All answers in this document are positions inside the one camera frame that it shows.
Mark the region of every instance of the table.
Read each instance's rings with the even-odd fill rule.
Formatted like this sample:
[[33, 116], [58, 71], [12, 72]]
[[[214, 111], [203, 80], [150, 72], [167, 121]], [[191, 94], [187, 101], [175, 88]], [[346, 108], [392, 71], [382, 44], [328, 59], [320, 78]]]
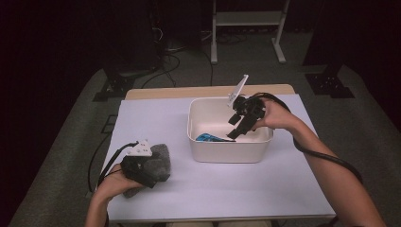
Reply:
[[[130, 199], [115, 197], [108, 207], [111, 222], [335, 216], [287, 131], [274, 131], [266, 157], [257, 164], [198, 163], [192, 158], [186, 136], [190, 102], [200, 96], [227, 96], [233, 89], [234, 86], [164, 88], [127, 93], [105, 165], [118, 148], [148, 139], [152, 145], [167, 144], [171, 176], [167, 182], [146, 188]], [[245, 95], [256, 92], [277, 95], [313, 130], [301, 99], [290, 85], [244, 86]]]

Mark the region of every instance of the gray carpet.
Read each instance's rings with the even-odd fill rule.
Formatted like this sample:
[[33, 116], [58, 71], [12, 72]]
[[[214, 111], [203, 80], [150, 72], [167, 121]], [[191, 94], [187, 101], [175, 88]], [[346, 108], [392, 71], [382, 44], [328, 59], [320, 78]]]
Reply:
[[[235, 85], [244, 74], [247, 84], [287, 83], [300, 94], [321, 139], [339, 157], [353, 164], [362, 174], [381, 215], [389, 226], [401, 224], [401, 136], [367, 91], [361, 77], [346, 66], [339, 72], [342, 83], [355, 98], [333, 99], [315, 96], [305, 73], [318, 73], [324, 66], [302, 66], [311, 33], [288, 33], [281, 46], [287, 63], [278, 63], [270, 42], [271, 34], [249, 35], [245, 42], [218, 46], [218, 64], [213, 66], [213, 85]], [[210, 45], [203, 46], [209, 55]], [[180, 65], [170, 73], [177, 87], [209, 86], [211, 65], [204, 53], [185, 50], [174, 54]], [[177, 61], [165, 58], [166, 69]], [[151, 76], [138, 79], [140, 88]], [[10, 226], [82, 226], [89, 199], [87, 172], [96, 147], [106, 137], [101, 133], [110, 114], [118, 114], [121, 98], [93, 102], [106, 81], [102, 70], [93, 75], [79, 96], [60, 130], [34, 183]], [[147, 88], [172, 87], [171, 80], [160, 76]], [[96, 184], [110, 138], [100, 147], [91, 171]], [[324, 219], [289, 219], [286, 226], [317, 226]], [[151, 226], [137, 223], [124, 226]]]

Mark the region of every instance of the wrist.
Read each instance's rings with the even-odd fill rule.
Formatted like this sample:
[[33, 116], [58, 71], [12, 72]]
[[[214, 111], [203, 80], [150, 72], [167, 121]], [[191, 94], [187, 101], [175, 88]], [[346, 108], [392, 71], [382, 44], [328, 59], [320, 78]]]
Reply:
[[294, 116], [289, 121], [285, 130], [289, 131], [291, 134], [297, 134], [303, 130], [303, 128], [307, 127], [307, 125], [300, 118]]

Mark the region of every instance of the white plastic bin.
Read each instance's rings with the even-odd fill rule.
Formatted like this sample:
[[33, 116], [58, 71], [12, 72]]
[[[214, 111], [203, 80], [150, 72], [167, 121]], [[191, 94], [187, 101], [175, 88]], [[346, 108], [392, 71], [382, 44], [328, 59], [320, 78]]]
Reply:
[[207, 163], [257, 163], [268, 149], [272, 129], [260, 128], [239, 135], [236, 142], [202, 142], [196, 138], [209, 133], [222, 139], [236, 128], [228, 123], [235, 111], [227, 106], [227, 97], [197, 98], [191, 102], [187, 133], [193, 157]]

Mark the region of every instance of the dark background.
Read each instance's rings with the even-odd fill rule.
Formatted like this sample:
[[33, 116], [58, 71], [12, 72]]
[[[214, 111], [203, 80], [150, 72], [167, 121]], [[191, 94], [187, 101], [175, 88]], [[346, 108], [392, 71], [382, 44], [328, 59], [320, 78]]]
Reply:
[[[116, 38], [118, 31], [112, 31], [113, 25], [99, 24], [94, 13], [94, 4], [97, 10], [109, 12], [111, 1], [97, 2], [103, 7], [96, 1], [79, 0], [0, 3], [1, 93], [6, 101], [1, 117], [2, 226], [9, 223], [24, 198], [86, 82], [109, 57], [122, 62], [110, 37], [105, 38], [105, 32]], [[180, 16], [190, 14], [189, 10], [199, 14], [193, 20], [200, 29], [210, 29], [212, 1], [194, 0], [198, 10], [188, 9], [183, 2], [153, 1], [163, 6], [159, 23], [165, 24], [167, 33], [174, 36], [183, 31]], [[219, 0], [218, 9], [281, 8], [276, 1], [240, 3]], [[292, 1], [285, 26], [288, 32], [313, 29], [304, 65], [327, 64], [334, 55], [341, 56], [361, 75], [398, 129], [400, 11], [395, 1]]]

